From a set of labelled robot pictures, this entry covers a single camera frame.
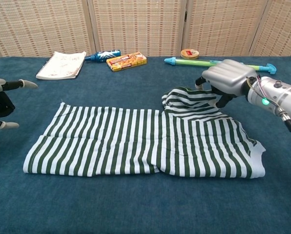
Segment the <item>tape roll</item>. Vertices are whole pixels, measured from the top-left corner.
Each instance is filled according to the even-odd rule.
[[[180,56],[184,59],[197,59],[199,57],[199,51],[193,49],[184,49],[180,52]]]

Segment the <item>blue plastic bottle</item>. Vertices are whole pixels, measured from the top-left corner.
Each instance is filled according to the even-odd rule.
[[[109,58],[121,56],[120,50],[100,51],[85,57],[85,61],[105,62]]]

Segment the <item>snack box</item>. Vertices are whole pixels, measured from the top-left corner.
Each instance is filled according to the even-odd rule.
[[[106,60],[106,63],[113,72],[117,72],[126,68],[146,64],[146,57],[140,52],[136,52],[115,58],[109,58]]]

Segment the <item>green led light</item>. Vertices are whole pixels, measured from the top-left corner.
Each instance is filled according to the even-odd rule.
[[[266,98],[263,98],[263,99],[262,99],[262,103],[263,103],[264,105],[268,105],[270,102],[269,102]]]

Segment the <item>notebook spiral binding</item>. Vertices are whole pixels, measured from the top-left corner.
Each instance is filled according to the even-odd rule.
[[[36,76],[38,76],[40,74],[40,72],[42,72],[42,70],[44,69],[44,67],[48,64],[48,62],[50,62],[50,60],[53,58],[54,54],[51,55],[51,57],[48,59],[48,61],[42,66],[42,68],[36,73]]]

